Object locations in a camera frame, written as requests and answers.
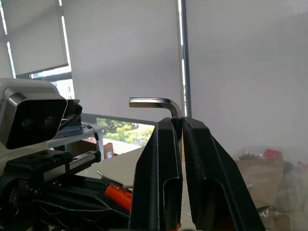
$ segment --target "tree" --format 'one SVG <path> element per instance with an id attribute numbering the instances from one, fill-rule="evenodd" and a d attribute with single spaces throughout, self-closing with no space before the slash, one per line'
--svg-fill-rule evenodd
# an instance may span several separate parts
<path id="1" fill-rule="evenodd" d="M 107 133 L 116 133 L 118 128 L 122 129 L 121 132 L 124 130 L 128 131 L 138 128 L 138 126 L 136 126 L 135 123 L 123 122 L 111 119 L 97 118 L 97 123 L 105 126 L 105 128 L 103 129 L 104 135 L 107 135 Z"/>
<path id="2" fill-rule="evenodd" d="M 116 133 L 107 133 L 104 137 L 107 139 L 132 143 L 139 146 L 144 146 L 148 142 L 154 128 L 146 130 L 126 130 L 118 128 Z"/>

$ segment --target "camera lens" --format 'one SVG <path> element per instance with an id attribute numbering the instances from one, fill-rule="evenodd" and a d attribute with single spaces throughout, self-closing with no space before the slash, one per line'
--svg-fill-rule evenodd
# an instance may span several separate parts
<path id="1" fill-rule="evenodd" d="M 49 116 L 44 121 L 45 128 L 52 128 L 55 125 L 55 118 L 53 116 Z"/>
<path id="2" fill-rule="evenodd" d="M 31 126 L 34 124 L 34 119 L 25 119 L 22 123 L 21 123 L 21 127 L 24 130 L 28 130 L 31 128 Z"/>

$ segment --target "orange tool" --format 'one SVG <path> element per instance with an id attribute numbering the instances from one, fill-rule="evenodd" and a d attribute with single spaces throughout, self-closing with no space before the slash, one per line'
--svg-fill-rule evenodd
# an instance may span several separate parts
<path id="1" fill-rule="evenodd" d="M 121 187 L 109 185 L 105 191 L 105 196 L 110 197 L 118 205 L 130 211 L 131 208 L 131 193 Z"/>

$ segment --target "white window shade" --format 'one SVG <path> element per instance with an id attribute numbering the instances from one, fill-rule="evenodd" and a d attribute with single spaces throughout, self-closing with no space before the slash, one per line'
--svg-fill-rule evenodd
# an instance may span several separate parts
<path id="1" fill-rule="evenodd" d="M 67 64 L 56 0 L 2 0 L 16 74 Z"/>
<path id="2" fill-rule="evenodd" d="M 83 112 L 159 121 L 166 109 L 129 108 L 129 97 L 181 107 L 175 0 L 65 0 L 76 99 Z"/>
<path id="3" fill-rule="evenodd" d="M 229 153 L 308 150 L 308 5 L 186 1 L 192 116 Z"/>
<path id="4" fill-rule="evenodd" d="M 2 19 L 0 17 L 0 78 L 13 78 L 8 47 L 4 36 Z"/>

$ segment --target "desk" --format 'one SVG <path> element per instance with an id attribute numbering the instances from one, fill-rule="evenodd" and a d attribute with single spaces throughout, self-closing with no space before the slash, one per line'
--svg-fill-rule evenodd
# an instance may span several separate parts
<path id="1" fill-rule="evenodd" d="M 100 139 L 99 143 L 98 143 L 98 147 L 99 147 L 99 151 L 101 152 L 102 159 L 103 159 L 104 158 L 104 148 L 103 148 L 103 132 L 102 132 L 102 129 L 105 126 L 100 125 L 100 124 L 90 124 L 90 123 L 82 122 L 82 126 L 89 126 L 89 125 L 92 128 L 94 128 L 95 132 L 97 132 L 97 135 Z M 61 145 L 68 145 L 70 143 L 80 141 L 80 140 L 94 136 L 94 130 L 93 129 L 83 128 L 82 130 L 83 130 L 83 133 L 80 134 L 80 135 L 68 136 L 68 137 L 64 137 L 64 138 L 58 138 L 58 139 L 47 141 L 47 146 L 48 146 L 48 148 L 54 148 L 54 147 L 58 147 L 58 146 L 61 146 Z"/>
<path id="2" fill-rule="evenodd" d="M 93 164 L 91 167 L 79 172 L 77 175 L 100 179 L 101 176 L 96 172 L 99 170 L 106 177 L 110 177 L 125 185 L 134 183 L 136 163 L 143 151 L 143 147 L 133 150 L 122 155 L 114 156 L 99 163 Z M 184 163 L 183 169 L 183 194 L 182 194 L 182 211 L 181 223 L 183 229 L 196 230 L 190 215 L 190 205 L 188 198 L 186 171 Z"/>

